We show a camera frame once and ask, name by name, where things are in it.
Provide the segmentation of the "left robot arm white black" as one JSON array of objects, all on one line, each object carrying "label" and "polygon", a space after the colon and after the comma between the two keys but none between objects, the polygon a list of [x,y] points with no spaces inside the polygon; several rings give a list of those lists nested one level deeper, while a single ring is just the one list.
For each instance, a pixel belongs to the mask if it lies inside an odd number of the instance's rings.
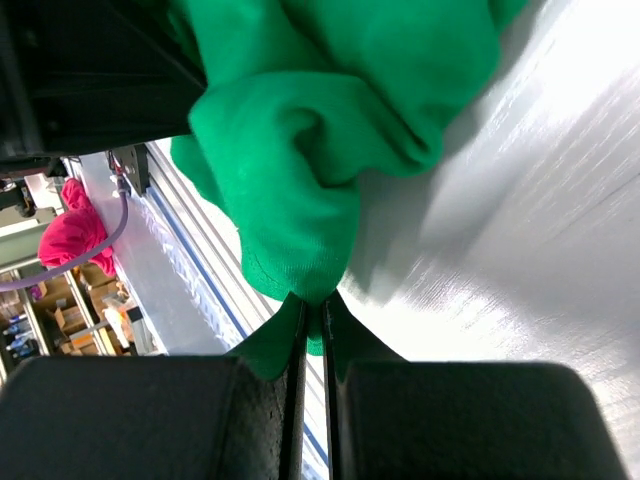
[{"label": "left robot arm white black", "polygon": [[160,1],[1,4],[1,160],[185,135],[206,88]]}]

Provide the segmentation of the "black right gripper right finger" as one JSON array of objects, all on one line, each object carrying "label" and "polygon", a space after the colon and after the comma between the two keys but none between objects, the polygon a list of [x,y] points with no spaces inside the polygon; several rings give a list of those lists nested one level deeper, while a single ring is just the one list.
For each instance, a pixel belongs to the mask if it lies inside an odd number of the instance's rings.
[{"label": "black right gripper right finger", "polygon": [[410,362],[322,306],[334,479],[623,479],[591,390],[548,362]]}]

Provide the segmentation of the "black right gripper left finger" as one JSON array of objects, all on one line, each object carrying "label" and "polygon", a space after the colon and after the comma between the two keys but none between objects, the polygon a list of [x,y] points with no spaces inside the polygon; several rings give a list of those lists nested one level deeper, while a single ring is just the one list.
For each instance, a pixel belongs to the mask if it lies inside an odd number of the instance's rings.
[{"label": "black right gripper left finger", "polygon": [[40,357],[1,391],[5,479],[296,479],[306,309],[217,356]]}]

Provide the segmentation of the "green t shirt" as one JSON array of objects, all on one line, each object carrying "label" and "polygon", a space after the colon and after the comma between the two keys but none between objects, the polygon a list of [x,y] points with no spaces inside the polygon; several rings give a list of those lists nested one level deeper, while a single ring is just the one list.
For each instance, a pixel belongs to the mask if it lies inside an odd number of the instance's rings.
[{"label": "green t shirt", "polygon": [[171,156],[236,227],[248,284],[317,304],[358,230],[358,176],[412,176],[487,85],[520,1],[172,1],[204,93]]}]

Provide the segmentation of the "aluminium mounting rail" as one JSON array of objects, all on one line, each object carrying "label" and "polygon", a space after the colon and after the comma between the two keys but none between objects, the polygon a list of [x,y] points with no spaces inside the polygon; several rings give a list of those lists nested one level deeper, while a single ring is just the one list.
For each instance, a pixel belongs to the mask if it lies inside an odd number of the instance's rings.
[{"label": "aluminium mounting rail", "polygon": [[[205,201],[193,184],[174,165],[171,141],[162,139],[147,145],[149,175],[155,198],[171,228],[203,282],[216,297],[216,306],[225,311],[219,325],[232,333],[235,346],[268,320],[280,307],[278,301],[256,292],[245,281],[240,265],[239,237],[230,220]],[[329,461],[325,425],[324,381],[321,362],[306,359],[302,477],[327,479]]]}]

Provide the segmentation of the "pink cloth behind workcell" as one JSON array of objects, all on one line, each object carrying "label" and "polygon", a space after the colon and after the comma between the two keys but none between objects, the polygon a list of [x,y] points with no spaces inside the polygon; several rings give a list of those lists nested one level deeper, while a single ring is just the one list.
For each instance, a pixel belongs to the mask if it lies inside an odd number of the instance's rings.
[{"label": "pink cloth behind workcell", "polygon": [[66,180],[61,196],[68,210],[49,224],[38,249],[46,267],[62,266],[107,239],[103,222],[79,180]]}]

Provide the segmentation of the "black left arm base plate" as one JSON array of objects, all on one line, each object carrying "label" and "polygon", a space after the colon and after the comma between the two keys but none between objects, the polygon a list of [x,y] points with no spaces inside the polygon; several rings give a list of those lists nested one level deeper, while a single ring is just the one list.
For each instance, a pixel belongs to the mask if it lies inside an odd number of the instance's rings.
[{"label": "black left arm base plate", "polygon": [[149,154],[145,144],[119,147],[108,152],[110,168],[121,173],[138,196],[143,196],[150,186]]}]

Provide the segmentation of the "cardboard boxes on shelf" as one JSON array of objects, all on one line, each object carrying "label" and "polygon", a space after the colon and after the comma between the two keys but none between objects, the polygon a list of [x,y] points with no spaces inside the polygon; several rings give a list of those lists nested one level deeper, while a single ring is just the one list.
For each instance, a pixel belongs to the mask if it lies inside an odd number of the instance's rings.
[{"label": "cardboard boxes on shelf", "polygon": [[137,353],[137,305],[124,282],[87,263],[28,289],[34,313],[55,354]]}]

